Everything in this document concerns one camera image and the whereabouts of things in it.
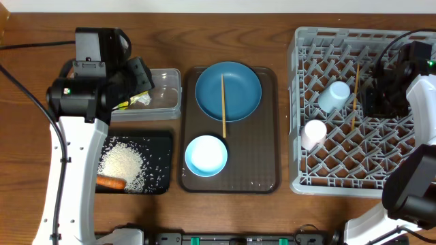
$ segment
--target dish rack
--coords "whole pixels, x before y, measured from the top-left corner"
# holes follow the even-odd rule
[[[358,90],[373,85],[373,63],[382,50],[405,31],[300,27],[287,50],[290,94],[290,187],[298,194],[380,198],[389,175],[414,151],[414,122],[405,118],[363,116],[358,100],[353,111],[351,93],[344,108],[327,114],[317,104],[319,94],[334,81],[344,81],[354,91],[357,63]],[[397,52],[419,40],[433,45],[436,33],[414,33],[384,54],[384,67],[395,66]],[[356,117],[356,128],[351,121]],[[300,131],[313,119],[324,122],[324,145],[312,150],[301,147]]]

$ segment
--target wooden chopstick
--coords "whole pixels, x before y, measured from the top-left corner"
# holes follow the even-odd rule
[[[357,104],[357,87],[359,86],[359,71],[360,71],[360,64],[357,64],[357,74],[356,74],[356,84],[354,85],[354,94],[356,95],[353,100],[353,112],[356,111],[356,104]],[[356,122],[356,117],[353,116],[352,119],[352,131],[354,130],[354,123]]]
[[[223,138],[225,135],[225,99],[224,99],[224,74],[221,74],[221,106],[223,108]]]

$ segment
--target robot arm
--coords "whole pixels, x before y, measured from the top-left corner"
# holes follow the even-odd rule
[[[65,168],[59,208],[60,245],[143,245],[139,229],[117,229],[96,240],[94,196],[97,166],[108,134],[114,106],[154,87],[151,72],[140,57],[128,60],[128,37],[120,29],[76,29],[76,60],[66,65],[47,91],[48,110],[67,142],[69,162]],[[74,67],[74,78],[66,78]],[[52,160],[44,213],[33,244],[54,244],[53,214],[61,173],[59,139],[50,128]]]
[[[370,115],[403,116],[410,105],[417,149],[386,181],[382,203],[346,223],[343,241],[348,245],[383,244],[404,233],[397,227],[436,226],[436,203],[426,197],[436,176],[436,76],[430,53],[428,44],[404,45],[397,69],[379,78],[378,94],[367,91],[364,111]]]
[[[414,115],[415,147],[436,144],[436,76],[416,76],[406,91]]]

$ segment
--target brown tray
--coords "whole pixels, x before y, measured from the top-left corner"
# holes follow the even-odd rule
[[[222,122],[207,116],[196,101],[197,79],[206,68],[193,68],[183,87],[183,147],[177,173],[179,184],[186,191],[197,193],[266,194],[275,191],[281,181],[276,75],[268,68],[252,68],[262,86],[260,104],[247,118],[228,122],[227,137],[223,139]],[[214,135],[223,140],[228,148],[224,169],[208,178],[193,174],[185,162],[186,147],[201,135]]]

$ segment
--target orange carrot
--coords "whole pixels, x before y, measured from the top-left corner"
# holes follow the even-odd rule
[[[106,186],[112,189],[123,190],[125,188],[125,180],[97,175],[97,184]]]

